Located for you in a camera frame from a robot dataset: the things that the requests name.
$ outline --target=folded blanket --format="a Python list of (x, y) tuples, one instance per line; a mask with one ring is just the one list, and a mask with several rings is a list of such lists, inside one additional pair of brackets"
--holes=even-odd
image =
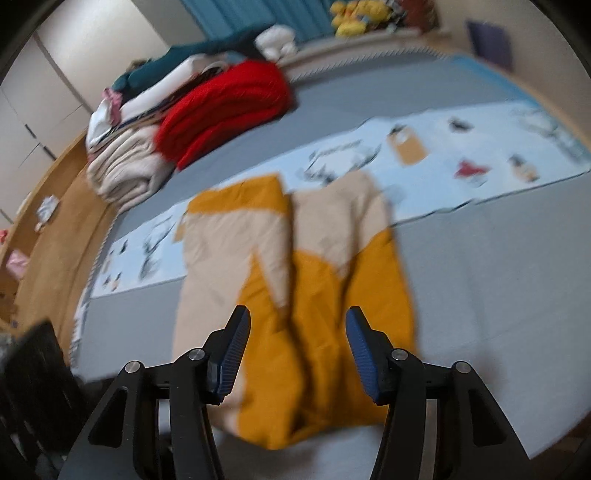
[(120, 134), (139, 120), (160, 120), (161, 117), (156, 114), (166, 111), (187, 92), (212, 78), (213, 74), (227, 69), (228, 64), (223, 61), (223, 56), (193, 55), (154, 86), (121, 106), (117, 123), (113, 123), (111, 98), (105, 98), (90, 116), (86, 134), (87, 151), (92, 153), (98, 150), (108, 141), (108, 137), (114, 138), (116, 132)]
[(159, 59), (150, 60), (132, 72), (124, 73), (115, 81), (112, 88), (123, 94), (125, 103), (152, 85), (156, 85), (186, 58), (197, 54), (215, 55), (236, 51), (248, 58), (262, 60), (264, 57), (255, 47), (254, 40), (270, 26), (270, 24), (254, 25), (220, 40), (171, 47)]
[(155, 151), (149, 126), (125, 131), (89, 163), (86, 177), (98, 195), (124, 212), (152, 196), (174, 166)]
[(158, 150), (182, 169), (231, 138), (285, 114), (293, 104), (275, 64), (248, 60), (193, 89), (167, 114)]
[(234, 389), (210, 409), (212, 424), (279, 449), (332, 427), (384, 421), (387, 408), (363, 391), (344, 319), (361, 306), (372, 328), (414, 349), (390, 218), (359, 171), (291, 197), (268, 176), (190, 202), (174, 357), (202, 346), (237, 304), (252, 321)]

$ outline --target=wooden bed frame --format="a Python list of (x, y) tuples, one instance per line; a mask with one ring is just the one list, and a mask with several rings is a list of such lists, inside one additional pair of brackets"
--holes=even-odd
[[(54, 162), (22, 205), (0, 249), (0, 329), (20, 336), (48, 318), (67, 352), (76, 306), (115, 210), (86, 183), (86, 132)], [(37, 209), (46, 196), (60, 199), (40, 234)], [(18, 282), (6, 262), (13, 250), (30, 258)]]

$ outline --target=yellow and beige blanket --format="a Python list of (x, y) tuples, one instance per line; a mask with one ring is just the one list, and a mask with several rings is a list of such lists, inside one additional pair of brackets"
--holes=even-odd
[(414, 349), (411, 303), (385, 199), (359, 171), (284, 194), (278, 177), (210, 190), (183, 223), (187, 277), (174, 358), (202, 346), (237, 304), (251, 335), (214, 426), (268, 449), (333, 427), (383, 422), (365, 395), (345, 334), (361, 306), (372, 328)]

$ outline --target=pink cloth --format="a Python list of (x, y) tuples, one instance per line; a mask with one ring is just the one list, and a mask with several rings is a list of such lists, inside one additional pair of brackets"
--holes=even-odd
[(25, 276), (28, 265), (29, 257), (27, 257), (20, 250), (13, 250), (6, 262), (6, 269), (14, 278), (16, 278), (18, 281), (21, 281)]
[(123, 95), (116, 92), (111, 87), (103, 90), (103, 98), (110, 102), (109, 106), (109, 123), (111, 125), (119, 125), (121, 123), (121, 105), (123, 103)]

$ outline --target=yellow stuffed toy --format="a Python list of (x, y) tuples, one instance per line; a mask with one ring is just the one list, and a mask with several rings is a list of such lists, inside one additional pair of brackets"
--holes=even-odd
[(392, 9), (379, 0), (359, 0), (345, 3), (337, 0), (330, 6), (334, 15), (332, 26), (337, 37), (353, 37), (373, 30), (375, 25), (387, 22)]

